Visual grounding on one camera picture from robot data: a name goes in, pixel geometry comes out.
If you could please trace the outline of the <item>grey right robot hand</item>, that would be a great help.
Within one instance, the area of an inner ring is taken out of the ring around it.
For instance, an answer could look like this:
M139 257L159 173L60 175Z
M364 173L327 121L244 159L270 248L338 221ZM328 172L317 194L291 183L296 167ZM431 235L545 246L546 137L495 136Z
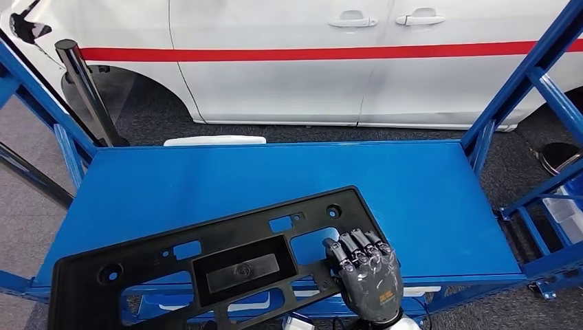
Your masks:
M403 318L404 284L393 247L375 231L354 228L322 241L345 305L372 328Z

